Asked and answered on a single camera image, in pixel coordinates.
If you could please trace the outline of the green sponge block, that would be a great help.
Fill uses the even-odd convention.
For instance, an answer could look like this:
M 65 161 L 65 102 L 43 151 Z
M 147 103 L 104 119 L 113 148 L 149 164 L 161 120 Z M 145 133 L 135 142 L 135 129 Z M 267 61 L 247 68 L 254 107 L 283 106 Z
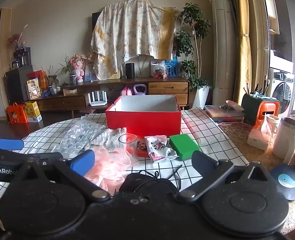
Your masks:
M 191 159 L 195 151 L 201 150 L 187 134 L 172 135 L 170 137 L 170 145 L 180 160 Z

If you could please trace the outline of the clear bubble wrap bag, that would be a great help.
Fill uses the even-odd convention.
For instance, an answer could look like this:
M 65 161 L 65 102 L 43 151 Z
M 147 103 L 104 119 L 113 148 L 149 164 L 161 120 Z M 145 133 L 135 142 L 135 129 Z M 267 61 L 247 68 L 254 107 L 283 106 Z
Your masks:
M 64 159 L 72 159 L 82 153 L 90 141 L 105 129 L 105 125 L 90 117 L 82 117 L 66 131 L 60 143 L 52 149 L 52 153 L 58 152 Z

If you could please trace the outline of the panda print wipes pack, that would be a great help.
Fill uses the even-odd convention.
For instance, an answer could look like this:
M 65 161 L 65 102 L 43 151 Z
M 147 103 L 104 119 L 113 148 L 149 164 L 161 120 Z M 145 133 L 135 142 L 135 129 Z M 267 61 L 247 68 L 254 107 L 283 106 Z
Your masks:
M 176 151 L 167 145 L 165 135 L 145 137 L 145 142 L 148 156 L 154 163 L 172 161 L 178 158 Z

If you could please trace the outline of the white knitted cloth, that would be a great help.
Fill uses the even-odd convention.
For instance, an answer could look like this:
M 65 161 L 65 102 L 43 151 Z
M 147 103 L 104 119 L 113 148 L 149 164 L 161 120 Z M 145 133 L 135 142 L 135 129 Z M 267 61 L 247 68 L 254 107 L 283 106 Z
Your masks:
M 99 135 L 96 135 L 88 144 L 89 148 L 94 146 L 104 147 L 108 152 L 114 152 L 120 147 L 119 138 L 126 134 L 127 128 L 104 129 Z

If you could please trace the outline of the black white checkered tablecloth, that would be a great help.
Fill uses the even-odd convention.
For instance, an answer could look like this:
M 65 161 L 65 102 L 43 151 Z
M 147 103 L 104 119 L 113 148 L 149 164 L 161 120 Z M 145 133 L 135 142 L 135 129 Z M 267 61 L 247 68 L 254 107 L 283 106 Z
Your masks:
M 79 120 L 81 119 L 64 120 L 30 133 L 23 139 L 23 149 L 16 152 L 19 154 L 51 152 L 61 142 L 66 132 Z M 248 165 L 243 154 L 203 110 L 196 108 L 183 111 L 181 132 L 190 136 L 200 149 L 212 159 L 228 159 L 235 165 Z M 135 166 L 121 173 L 123 177 L 139 171 L 142 174 L 146 174 L 146 172 L 154 174 L 157 171 L 159 178 L 167 178 L 177 169 L 176 175 L 171 177 L 170 181 L 176 187 L 180 187 L 180 190 L 186 189 L 202 179 L 202 176 L 192 167 L 190 159 L 185 161 L 175 159 L 162 163 L 153 163 L 151 159 L 139 156 L 136 159 L 138 162 Z

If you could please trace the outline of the orange tissue holder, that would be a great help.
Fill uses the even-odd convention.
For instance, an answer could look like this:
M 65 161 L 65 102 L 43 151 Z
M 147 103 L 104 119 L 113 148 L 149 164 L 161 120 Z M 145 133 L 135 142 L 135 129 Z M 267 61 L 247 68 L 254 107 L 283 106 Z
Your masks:
M 255 123 L 252 127 L 247 144 L 260 150 L 267 150 L 267 147 L 275 136 L 279 124 L 279 108 L 278 100 L 265 100 L 260 102 L 255 117 Z

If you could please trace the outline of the white wifi router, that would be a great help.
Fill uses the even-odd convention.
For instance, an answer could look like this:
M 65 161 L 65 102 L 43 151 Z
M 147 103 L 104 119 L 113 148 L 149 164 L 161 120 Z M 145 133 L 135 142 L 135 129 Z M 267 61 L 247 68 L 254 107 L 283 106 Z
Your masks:
M 107 104 L 107 92 L 104 90 L 96 90 L 89 92 L 88 94 L 88 101 L 91 107 L 99 107 L 104 106 Z

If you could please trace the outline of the black mini fridge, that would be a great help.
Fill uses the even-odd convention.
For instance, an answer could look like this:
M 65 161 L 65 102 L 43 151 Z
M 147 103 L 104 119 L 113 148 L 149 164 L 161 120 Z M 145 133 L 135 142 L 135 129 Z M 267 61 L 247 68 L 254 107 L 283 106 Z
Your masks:
M 25 66 L 5 73 L 5 86 L 10 105 L 29 100 L 26 86 L 28 81 L 27 74 L 31 72 L 33 72 L 33 67 Z

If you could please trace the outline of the wooden tv cabinet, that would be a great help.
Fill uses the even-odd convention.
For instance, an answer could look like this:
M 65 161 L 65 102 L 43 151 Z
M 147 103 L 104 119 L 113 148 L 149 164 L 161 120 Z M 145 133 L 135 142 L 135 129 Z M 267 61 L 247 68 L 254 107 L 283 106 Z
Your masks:
M 104 112 L 121 95 L 174 95 L 179 106 L 185 108 L 189 105 L 189 87 L 189 82 L 182 77 L 88 81 L 65 87 L 62 95 L 40 98 L 36 102 L 41 112 L 71 111 L 74 116 L 75 111 Z

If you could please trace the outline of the dark green utensil holder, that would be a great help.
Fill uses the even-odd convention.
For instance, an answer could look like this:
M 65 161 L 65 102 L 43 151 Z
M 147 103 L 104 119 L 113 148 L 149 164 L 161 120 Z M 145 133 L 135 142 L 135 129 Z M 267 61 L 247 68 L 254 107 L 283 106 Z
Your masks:
M 251 126 L 255 126 L 256 121 L 259 119 L 259 115 L 262 114 L 260 109 L 263 102 L 267 101 L 267 97 L 259 96 L 254 97 L 252 94 L 244 94 L 241 102 L 243 108 L 244 120 Z

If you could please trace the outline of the red cardboard box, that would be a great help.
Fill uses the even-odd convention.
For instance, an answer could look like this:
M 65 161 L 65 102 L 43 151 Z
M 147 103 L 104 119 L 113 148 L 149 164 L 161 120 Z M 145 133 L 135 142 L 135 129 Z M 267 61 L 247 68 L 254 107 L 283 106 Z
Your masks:
M 182 113 L 173 95 L 122 95 L 105 111 L 107 127 L 138 137 L 180 133 Z

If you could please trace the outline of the black coffee machine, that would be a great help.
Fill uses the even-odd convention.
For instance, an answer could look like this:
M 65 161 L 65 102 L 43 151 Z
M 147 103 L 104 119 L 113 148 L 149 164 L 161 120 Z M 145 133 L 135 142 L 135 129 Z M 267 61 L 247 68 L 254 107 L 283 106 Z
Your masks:
M 15 51 L 13 56 L 18 62 L 18 67 L 32 66 L 30 47 L 25 47 Z

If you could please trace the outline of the blue plastic bag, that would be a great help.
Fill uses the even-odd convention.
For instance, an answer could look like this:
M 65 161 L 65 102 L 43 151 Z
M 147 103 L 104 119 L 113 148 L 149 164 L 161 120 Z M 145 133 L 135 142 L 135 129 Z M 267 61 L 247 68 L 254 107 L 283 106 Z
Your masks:
M 174 57 L 170 61 L 165 61 L 166 65 L 166 73 L 168 77 L 178 77 L 179 70 L 178 70 L 178 60 L 177 57 Z

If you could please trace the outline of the black cylinder speaker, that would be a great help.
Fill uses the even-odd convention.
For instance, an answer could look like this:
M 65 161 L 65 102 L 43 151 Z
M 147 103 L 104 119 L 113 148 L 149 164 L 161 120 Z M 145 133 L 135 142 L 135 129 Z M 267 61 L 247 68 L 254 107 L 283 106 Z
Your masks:
M 135 78 L 135 64 L 133 62 L 125 64 L 125 72 L 127 79 Z

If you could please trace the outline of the yellow curtain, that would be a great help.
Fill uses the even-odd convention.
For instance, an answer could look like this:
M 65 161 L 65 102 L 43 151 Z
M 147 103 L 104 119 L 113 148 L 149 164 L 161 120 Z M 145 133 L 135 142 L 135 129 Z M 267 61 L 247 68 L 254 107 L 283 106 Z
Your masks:
M 239 68 L 238 81 L 236 86 L 236 100 L 241 103 L 243 88 L 250 85 L 252 81 L 252 55 L 250 49 L 250 13 L 249 1 L 238 0 L 239 20 Z

